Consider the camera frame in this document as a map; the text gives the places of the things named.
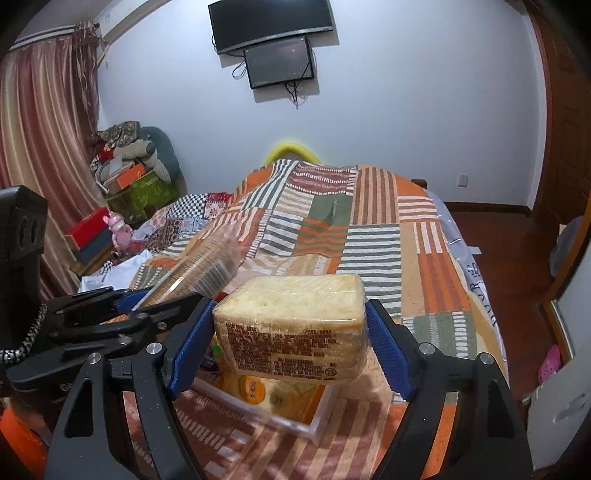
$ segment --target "orange circular label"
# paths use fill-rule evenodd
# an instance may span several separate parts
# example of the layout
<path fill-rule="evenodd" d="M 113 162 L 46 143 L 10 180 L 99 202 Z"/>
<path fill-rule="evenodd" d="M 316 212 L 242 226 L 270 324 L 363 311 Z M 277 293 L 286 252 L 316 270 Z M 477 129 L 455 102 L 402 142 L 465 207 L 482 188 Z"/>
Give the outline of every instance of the orange circular label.
<path fill-rule="evenodd" d="M 246 402 L 256 405 L 265 399 L 265 386 L 261 380 L 251 375 L 243 375 L 238 381 L 240 395 Z"/>

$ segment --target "bedspread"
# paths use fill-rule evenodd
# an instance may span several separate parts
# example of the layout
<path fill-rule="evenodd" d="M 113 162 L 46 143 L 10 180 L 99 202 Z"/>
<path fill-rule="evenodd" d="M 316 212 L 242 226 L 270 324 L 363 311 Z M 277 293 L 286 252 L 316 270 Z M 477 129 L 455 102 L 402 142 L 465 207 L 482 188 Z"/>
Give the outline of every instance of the bedspread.
<path fill-rule="evenodd" d="M 185 249 L 228 225 L 244 261 L 227 293 L 255 275 L 357 273 L 367 298 L 379 299 L 419 342 L 464 358 L 488 351 L 502 365 L 489 317 L 447 250 L 433 201 L 409 180 L 372 166 L 278 160 L 251 173 L 228 208 Z M 133 401 L 127 400 L 134 447 L 149 463 Z M 441 465 L 454 402 L 449 395 L 425 474 Z M 210 479 L 330 480 L 370 477 L 405 404 L 392 396 L 370 351 L 363 373 L 341 389 L 319 447 L 192 390 L 176 407 Z"/>

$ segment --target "pink shoe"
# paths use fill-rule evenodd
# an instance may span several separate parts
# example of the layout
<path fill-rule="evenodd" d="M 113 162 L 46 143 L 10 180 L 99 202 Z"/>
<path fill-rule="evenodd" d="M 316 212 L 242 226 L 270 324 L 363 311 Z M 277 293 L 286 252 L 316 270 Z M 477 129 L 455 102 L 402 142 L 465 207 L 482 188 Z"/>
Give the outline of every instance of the pink shoe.
<path fill-rule="evenodd" d="M 558 345 L 552 345 L 550 350 L 548 350 L 548 355 L 546 355 L 544 362 L 538 370 L 538 383 L 540 385 L 544 383 L 560 370 L 561 366 L 562 363 L 560 361 L 560 350 L 558 349 Z"/>

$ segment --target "wooden door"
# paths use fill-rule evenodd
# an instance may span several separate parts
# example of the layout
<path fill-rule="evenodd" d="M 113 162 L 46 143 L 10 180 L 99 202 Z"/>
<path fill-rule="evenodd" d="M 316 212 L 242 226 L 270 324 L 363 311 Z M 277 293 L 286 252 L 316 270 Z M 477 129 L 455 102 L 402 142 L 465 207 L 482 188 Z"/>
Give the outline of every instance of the wooden door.
<path fill-rule="evenodd" d="M 539 12 L 530 15 L 544 60 L 548 119 L 534 217 L 566 224 L 584 214 L 591 189 L 591 84 L 558 31 Z"/>

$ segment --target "plastic bag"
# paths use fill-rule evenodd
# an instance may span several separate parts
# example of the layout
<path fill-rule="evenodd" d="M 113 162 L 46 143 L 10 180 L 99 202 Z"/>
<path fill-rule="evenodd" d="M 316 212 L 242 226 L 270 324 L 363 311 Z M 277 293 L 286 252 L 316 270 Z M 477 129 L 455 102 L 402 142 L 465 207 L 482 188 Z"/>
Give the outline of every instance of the plastic bag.
<path fill-rule="evenodd" d="M 218 232 L 193 248 L 180 263 L 160 280 L 134 310 L 200 293 L 214 299 L 236 275 L 242 258 L 234 235 Z"/>
<path fill-rule="evenodd" d="M 254 277 L 222 300 L 213 318 L 226 362 L 239 374 L 342 385 L 365 366 L 358 275 Z"/>

